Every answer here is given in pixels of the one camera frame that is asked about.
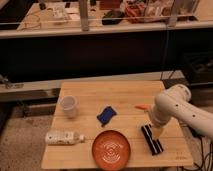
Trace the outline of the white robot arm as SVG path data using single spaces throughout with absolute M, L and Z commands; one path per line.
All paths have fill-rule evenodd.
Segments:
M 183 84 L 163 90 L 148 109 L 150 121 L 155 128 L 162 128 L 174 117 L 213 141 L 213 114 L 190 104 L 191 97 Z

